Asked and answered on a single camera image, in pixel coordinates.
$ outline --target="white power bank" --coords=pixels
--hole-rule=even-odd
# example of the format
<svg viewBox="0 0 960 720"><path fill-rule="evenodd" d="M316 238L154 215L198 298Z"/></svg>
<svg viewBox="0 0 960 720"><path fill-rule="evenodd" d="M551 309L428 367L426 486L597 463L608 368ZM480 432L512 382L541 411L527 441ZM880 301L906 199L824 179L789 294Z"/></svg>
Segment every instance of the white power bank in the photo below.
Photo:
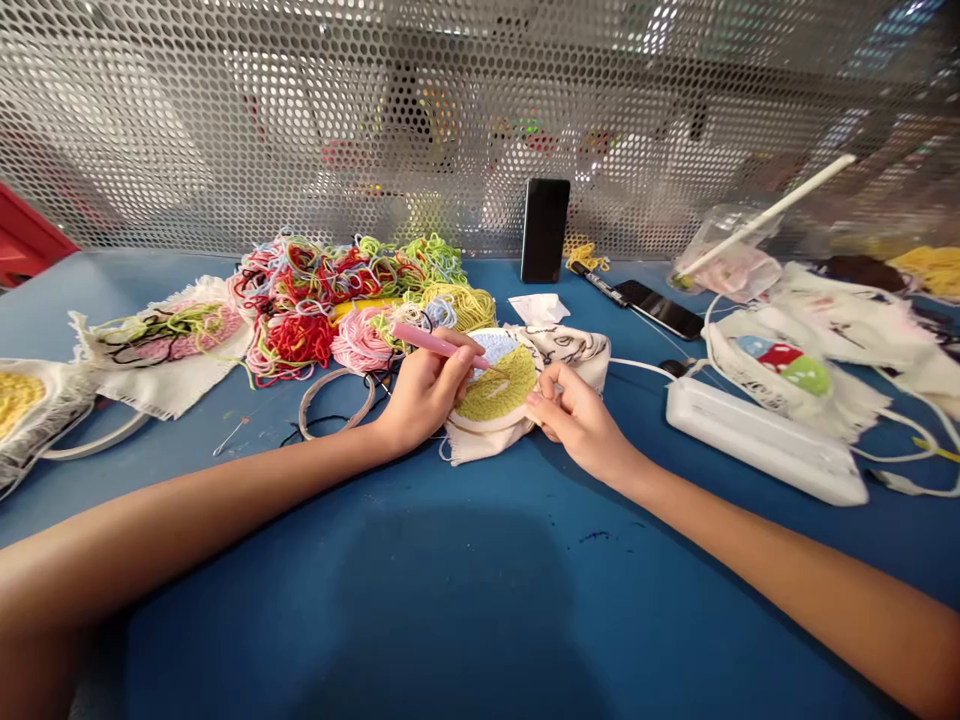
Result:
<svg viewBox="0 0 960 720"><path fill-rule="evenodd" d="M825 503L851 507L869 499L839 440L699 380L670 383L667 422Z"/></svg>

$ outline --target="perforated metal panel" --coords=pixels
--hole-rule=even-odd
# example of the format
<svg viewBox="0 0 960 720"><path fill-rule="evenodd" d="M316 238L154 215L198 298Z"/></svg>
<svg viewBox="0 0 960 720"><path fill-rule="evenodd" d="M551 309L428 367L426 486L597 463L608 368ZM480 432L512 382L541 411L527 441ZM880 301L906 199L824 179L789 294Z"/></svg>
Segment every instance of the perforated metal panel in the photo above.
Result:
<svg viewBox="0 0 960 720"><path fill-rule="evenodd" d="M569 237L640 257L852 146L788 251L950 241L958 37L948 0L5 0L0 178L84 247L515 255L564 177Z"/></svg>

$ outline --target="blue tabletop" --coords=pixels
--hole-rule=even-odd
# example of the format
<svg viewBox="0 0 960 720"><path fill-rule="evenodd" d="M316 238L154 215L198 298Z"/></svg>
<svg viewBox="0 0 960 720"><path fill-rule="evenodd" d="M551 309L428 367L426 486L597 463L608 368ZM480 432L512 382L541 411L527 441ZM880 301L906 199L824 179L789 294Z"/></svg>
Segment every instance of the blue tabletop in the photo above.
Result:
<svg viewBox="0 0 960 720"><path fill-rule="evenodd" d="M0 355L69 360L67 310L94 322L136 312L234 261L156 252L84 253L0 298ZM553 292L568 324L646 362L680 353L571 273L523 285L519 263L467 261L506 299ZM623 263L663 289L664 267ZM707 298L682 298L694 311ZM702 357L702 342L684 344ZM278 446L306 385L251 392L233 371L176 422L151 421L99 455L41 462L0 504L0 545L120 494ZM359 380L332 384L312 416L350 415ZM960 609L956 501L870 486L840 509L669 427L662 378L612 367L606 399L625 434L668 469L860 558ZM932 413L898 398L947 445ZM65 443L102 435L112 406ZM213 449L250 417L219 458ZM336 429L331 421L327 431ZM863 447L906 453L886 423ZM902 711L695 546L583 473L534 432L452 468L437 441L278 518L144 600L95 680L118 717L897 717ZM947 460L898 468L949 487Z"/></svg>

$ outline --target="marker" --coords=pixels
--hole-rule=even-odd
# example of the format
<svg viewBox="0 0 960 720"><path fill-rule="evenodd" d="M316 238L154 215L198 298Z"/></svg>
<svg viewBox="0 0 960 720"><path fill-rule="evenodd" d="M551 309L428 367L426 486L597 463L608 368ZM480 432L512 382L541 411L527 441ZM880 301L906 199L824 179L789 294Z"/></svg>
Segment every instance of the marker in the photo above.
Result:
<svg viewBox="0 0 960 720"><path fill-rule="evenodd" d="M623 295L614 290L612 287L607 285L603 280L598 278L592 272L587 270L586 266L583 263L578 263L576 261L570 266L570 269L573 270L577 275L582 277L588 283L593 285L597 290L602 292L608 298L613 300L618 307L626 307L629 303L623 299Z"/></svg>

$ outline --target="phone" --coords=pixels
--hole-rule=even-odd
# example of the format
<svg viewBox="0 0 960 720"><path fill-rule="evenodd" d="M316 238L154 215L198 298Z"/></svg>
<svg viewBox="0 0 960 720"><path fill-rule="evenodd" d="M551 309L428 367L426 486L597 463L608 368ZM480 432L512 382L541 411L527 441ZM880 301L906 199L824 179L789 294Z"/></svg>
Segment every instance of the phone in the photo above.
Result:
<svg viewBox="0 0 960 720"><path fill-rule="evenodd" d="M636 280L627 280L613 288L627 301L627 307L638 315L653 320L684 340L696 340L703 330L703 318L682 305L667 300Z"/></svg>
<svg viewBox="0 0 960 720"><path fill-rule="evenodd" d="M557 282L567 229L568 180L530 178L523 212L523 282Z"/></svg>

